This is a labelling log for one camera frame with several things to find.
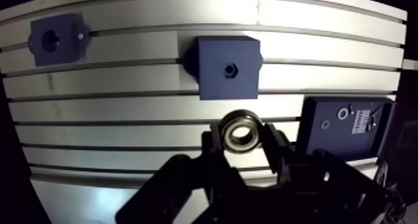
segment label sticker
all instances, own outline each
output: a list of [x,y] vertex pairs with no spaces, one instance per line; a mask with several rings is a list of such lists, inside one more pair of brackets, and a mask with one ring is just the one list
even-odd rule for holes
[[352,134],[361,134],[366,132],[367,123],[369,122],[370,110],[358,110],[356,119],[354,120]]

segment square bracket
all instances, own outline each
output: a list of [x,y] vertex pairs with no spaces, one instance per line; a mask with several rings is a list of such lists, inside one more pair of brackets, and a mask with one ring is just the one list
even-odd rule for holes
[[85,54],[89,30],[79,14],[62,14],[30,22],[30,52],[37,67],[76,62]]
[[182,59],[199,83],[201,100],[256,99],[260,41],[246,36],[196,37]]

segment black control box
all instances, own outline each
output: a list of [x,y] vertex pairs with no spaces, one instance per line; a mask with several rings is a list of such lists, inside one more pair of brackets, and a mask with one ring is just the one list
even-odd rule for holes
[[313,96],[305,100],[296,150],[324,149],[346,160],[377,156],[395,102],[389,98]]

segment slotted metal wall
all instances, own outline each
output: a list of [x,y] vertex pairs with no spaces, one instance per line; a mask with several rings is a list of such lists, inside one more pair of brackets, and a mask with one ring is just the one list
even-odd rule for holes
[[[36,67],[30,22],[69,12],[93,31],[85,58]],[[306,95],[394,98],[405,20],[369,0],[36,0],[0,12],[0,70],[51,220],[113,223],[138,180],[174,154],[198,156],[200,134],[231,110],[252,110],[295,141]],[[257,100],[199,100],[179,64],[196,35],[261,41]],[[226,156],[250,182],[271,176],[258,149]]]

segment circular hole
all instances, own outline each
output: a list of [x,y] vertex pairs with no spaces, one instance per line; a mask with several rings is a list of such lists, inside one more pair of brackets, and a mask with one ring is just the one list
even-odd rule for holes
[[231,133],[231,141],[237,146],[246,146],[253,138],[253,132],[246,126],[238,126]]
[[330,127],[330,122],[328,121],[328,120],[324,120],[324,121],[322,121],[322,123],[321,123],[321,128],[322,129],[328,129]]
[[234,67],[231,66],[231,65],[225,67],[225,72],[226,73],[232,73],[232,72],[234,72]]
[[60,45],[60,38],[53,30],[48,30],[42,36],[42,46],[47,52],[55,51]]
[[348,109],[347,108],[341,108],[340,110],[338,110],[338,119],[339,120],[344,120],[348,117]]
[[341,116],[341,118],[345,118],[347,116],[347,114],[348,113],[346,111],[342,111],[340,116]]

